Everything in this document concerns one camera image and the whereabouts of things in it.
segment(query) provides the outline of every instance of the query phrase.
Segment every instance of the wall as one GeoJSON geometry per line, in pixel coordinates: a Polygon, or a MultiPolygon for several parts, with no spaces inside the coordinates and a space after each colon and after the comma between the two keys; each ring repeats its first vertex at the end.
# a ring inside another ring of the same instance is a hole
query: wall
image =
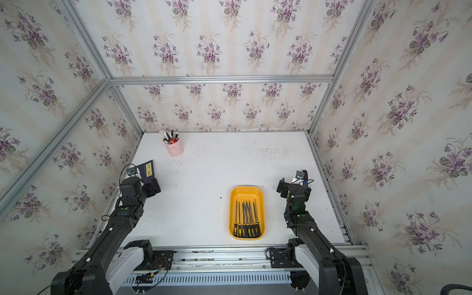
{"type": "Polygon", "coordinates": [[[362,0],[81,0],[114,76],[332,73],[362,0]]]}
{"type": "Polygon", "coordinates": [[[0,0],[0,195],[100,80],[55,1],[0,0]]]}
{"type": "Polygon", "coordinates": [[[142,128],[307,130],[326,83],[126,85],[142,128]]]}
{"type": "MultiPolygon", "coordinates": [[[[0,14],[1,195],[100,77],[54,0],[0,0],[0,14]]],[[[104,94],[0,221],[1,294],[36,294],[69,268],[136,142],[104,94]]]]}
{"type": "Polygon", "coordinates": [[[106,93],[1,222],[2,294],[36,294],[89,246],[136,143],[106,93]]]}
{"type": "Polygon", "coordinates": [[[471,285],[472,2],[382,0],[316,143],[387,294],[471,285]]]}

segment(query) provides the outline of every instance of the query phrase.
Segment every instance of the pen holder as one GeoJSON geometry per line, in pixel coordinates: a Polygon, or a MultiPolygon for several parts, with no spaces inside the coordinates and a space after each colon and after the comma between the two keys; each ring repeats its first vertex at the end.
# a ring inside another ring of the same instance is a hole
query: pen holder
{"type": "Polygon", "coordinates": [[[164,145],[166,146],[167,152],[172,157],[178,157],[184,152],[184,146],[182,145],[182,140],[180,138],[176,143],[164,145]]]}

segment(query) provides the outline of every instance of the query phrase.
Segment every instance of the wire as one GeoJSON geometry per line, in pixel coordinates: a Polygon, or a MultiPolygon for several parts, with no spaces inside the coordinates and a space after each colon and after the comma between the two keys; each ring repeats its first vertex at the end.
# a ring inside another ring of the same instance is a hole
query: wire
{"type": "Polygon", "coordinates": [[[42,292],[44,292],[44,291],[45,291],[47,288],[49,288],[49,287],[51,287],[52,285],[54,285],[54,284],[57,284],[57,283],[59,283],[59,282],[61,282],[61,281],[65,280],[65,279],[67,279],[68,277],[72,276],[72,275],[73,275],[73,274],[75,274],[75,273],[76,273],[76,272],[74,271],[74,272],[72,272],[72,273],[70,273],[70,274],[66,275],[65,277],[63,277],[63,278],[62,278],[62,279],[60,279],[59,281],[57,281],[57,282],[54,282],[54,283],[50,284],[49,286],[45,287],[43,290],[39,291],[39,293],[38,293],[38,294],[36,294],[36,295],[39,295],[39,294],[41,294],[41,293],[42,293],[42,292]]]}
{"type": "Polygon", "coordinates": [[[121,170],[120,174],[119,174],[118,185],[119,185],[119,184],[120,184],[120,182],[121,182],[121,174],[123,174],[123,171],[125,171],[125,168],[126,168],[126,167],[128,167],[129,165],[133,165],[133,166],[135,166],[135,167],[136,167],[136,165],[135,165],[135,164],[133,164],[133,163],[126,164],[126,165],[123,167],[123,169],[121,170]]]}
{"type": "Polygon", "coordinates": [[[341,261],[343,262],[344,276],[343,276],[343,285],[341,287],[341,292],[339,292],[339,295],[341,295],[343,293],[344,283],[346,282],[346,276],[347,276],[346,265],[344,264],[344,260],[341,260],[341,261]]]}

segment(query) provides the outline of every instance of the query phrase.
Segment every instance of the aluminum frame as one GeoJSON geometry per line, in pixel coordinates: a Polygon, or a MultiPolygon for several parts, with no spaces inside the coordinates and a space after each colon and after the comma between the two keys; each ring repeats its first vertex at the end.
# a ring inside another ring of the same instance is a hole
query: aluminum frame
{"type": "Polygon", "coordinates": [[[326,92],[321,99],[320,105],[318,107],[318,111],[315,113],[313,121],[308,129],[310,134],[314,134],[316,129],[318,128],[319,124],[321,123],[321,119],[328,107],[329,101],[336,90],[337,86],[341,83],[341,79],[343,74],[346,72],[348,65],[350,64],[351,58],[353,53],[359,44],[359,41],[364,34],[365,28],[368,24],[370,16],[377,4],[378,0],[365,0],[362,8],[357,16],[356,23],[349,34],[349,38],[347,39],[347,44],[344,47],[343,52],[341,53],[341,57],[339,58],[339,62],[336,65],[334,70],[334,81],[329,84],[326,92]]]}
{"type": "Polygon", "coordinates": [[[88,95],[77,110],[69,117],[69,119],[59,128],[56,135],[54,135],[48,143],[43,147],[32,162],[25,168],[18,179],[7,189],[5,194],[0,198],[0,219],[8,213],[11,207],[21,197],[21,194],[28,187],[46,165],[51,160],[51,157],[57,152],[64,141],[70,134],[80,125],[85,119],[90,109],[101,98],[103,93],[110,85],[108,79],[103,79],[95,89],[88,95]]]}
{"type": "Polygon", "coordinates": [[[224,84],[224,83],[331,83],[333,75],[260,75],[260,76],[156,76],[115,77],[114,85],[148,84],[224,84]]]}

